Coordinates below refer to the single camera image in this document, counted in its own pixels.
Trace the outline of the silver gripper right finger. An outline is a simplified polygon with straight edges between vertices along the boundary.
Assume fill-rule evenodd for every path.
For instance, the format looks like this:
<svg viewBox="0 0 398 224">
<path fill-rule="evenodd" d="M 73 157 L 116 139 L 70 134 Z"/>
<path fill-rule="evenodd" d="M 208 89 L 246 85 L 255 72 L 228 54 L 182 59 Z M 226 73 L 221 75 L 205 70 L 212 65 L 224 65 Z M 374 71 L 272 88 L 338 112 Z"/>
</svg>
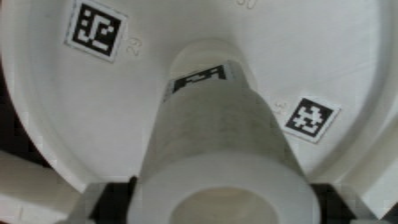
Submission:
<svg viewBox="0 0 398 224">
<path fill-rule="evenodd" d="M 374 216 L 361 217 L 354 213 L 331 184 L 315 183 L 312 188 L 320 204 L 320 224 L 352 224 L 360 220 L 375 220 Z"/>
</svg>

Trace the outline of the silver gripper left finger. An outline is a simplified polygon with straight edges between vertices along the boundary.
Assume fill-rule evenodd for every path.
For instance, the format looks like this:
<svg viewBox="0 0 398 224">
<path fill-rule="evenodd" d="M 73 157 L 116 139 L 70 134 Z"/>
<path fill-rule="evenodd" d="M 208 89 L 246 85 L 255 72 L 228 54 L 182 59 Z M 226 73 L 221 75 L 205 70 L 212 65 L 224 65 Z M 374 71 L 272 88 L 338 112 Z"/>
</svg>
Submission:
<svg viewBox="0 0 398 224">
<path fill-rule="evenodd" d="M 56 224 L 129 224 L 137 177 L 88 185 L 68 217 Z"/>
</svg>

